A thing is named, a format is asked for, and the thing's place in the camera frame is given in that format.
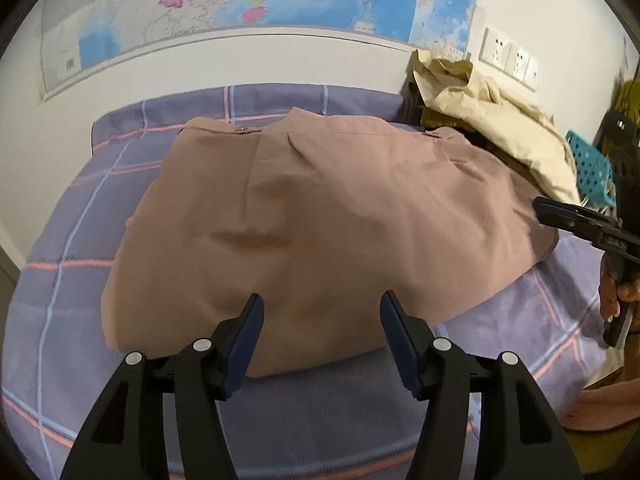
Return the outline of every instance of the bed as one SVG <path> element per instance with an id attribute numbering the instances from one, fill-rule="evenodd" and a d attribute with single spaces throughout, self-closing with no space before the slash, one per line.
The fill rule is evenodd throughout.
<path id="1" fill-rule="evenodd" d="M 408 98 L 363 89 L 262 84 L 206 89 L 144 101 L 107 114 L 92 129 L 94 156 L 70 184 L 34 244 L 10 305 L 2 360 L 6 423 L 42 480 L 66 456 L 123 355 L 106 347 L 100 296 L 125 221 L 188 119 L 240 125 L 277 120 L 291 108 L 364 114 L 408 130 Z M 489 301 L 445 324 L 438 336 L 495 358 L 517 352 L 559 415 L 605 359 L 597 287 L 601 253 L 568 234 L 552 256 Z M 182 477 L 173 399 L 165 438 Z M 221 403 L 240 478 L 404 478 L 426 406 L 400 382 L 387 348 L 323 367 L 247 380 Z M 479 398 L 468 416 L 463 479 L 473 477 Z"/>

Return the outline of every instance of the blue plastic basket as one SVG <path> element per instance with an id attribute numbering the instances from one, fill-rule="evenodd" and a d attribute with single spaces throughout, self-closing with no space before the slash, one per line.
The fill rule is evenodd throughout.
<path id="1" fill-rule="evenodd" d="M 566 134 L 566 140 L 574 154 L 580 194 L 589 200 L 591 206 L 615 209 L 615 187 L 611 178 L 611 164 L 607 158 L 571 130 Z"/>

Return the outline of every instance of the world map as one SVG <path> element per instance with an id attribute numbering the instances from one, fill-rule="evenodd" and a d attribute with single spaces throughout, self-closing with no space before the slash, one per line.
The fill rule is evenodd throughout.
<path id="1" fill-rule="evenodd" d="M 346 30 L 459 59 L 476 0 L 44 0 L 47 92 L 137 53 L 214 30 L 304 26 Z"/>

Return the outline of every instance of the beige cloth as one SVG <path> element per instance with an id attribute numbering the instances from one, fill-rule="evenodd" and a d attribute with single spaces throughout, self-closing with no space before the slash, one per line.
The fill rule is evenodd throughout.
<path id="1" fill-rule="evenodd" d="M 180 351 L 236 316 L 265 321 L 249 375 L 381 347 L 381 295 L 443 322 L 553 250 L 536 189 L 457 131 L 299 109 L 263 128 L 189 121 L 147 189 L 104 294 L 107 343 Z"/>
<path id="2" fill-rule="evenodd" d="M 426 106 L 423 126 L 430 121 L 447 124 L 446 118 L 462 120 L 527 166 L 547 196 L 580 204 L 574 156 L 553 117 L 499 88 L 471 62 L 433 59 L 429 52 L 417 50 L 412 69 Z"/>

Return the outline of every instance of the wall socket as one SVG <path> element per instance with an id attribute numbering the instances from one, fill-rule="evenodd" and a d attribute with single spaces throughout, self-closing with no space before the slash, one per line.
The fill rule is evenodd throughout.
<path id="1" fill-rule="evenodd" d="M 504 71 L 507 67 L 511 41 L 503 33 L 492 28 L 484 32 L 484 42 L 480 51 L 480 60 Z"/>
<path id="2" fill-rule="evenodd" d="M 534 92 L 540 86 L 538 60 L 522 47 L 512 43 L 498 30 L 486 28 L 478 58 L 523 83 Z"/>
<path id="3" fill-rule="evenodd" d="M 527 88 L 533 91 L 538 90 L 538 87 L 540 86 L 540 67 L 538 66 L 538 60 L 535 57 L 529 59 L 523 83 Z"/>
<path id="4" fill-rule="evenodd" d="M 526 50 L 513 45 L 509 53 L 505 72 L 522 83 L 527 73 L 530 58 L 531 56 Z"/>

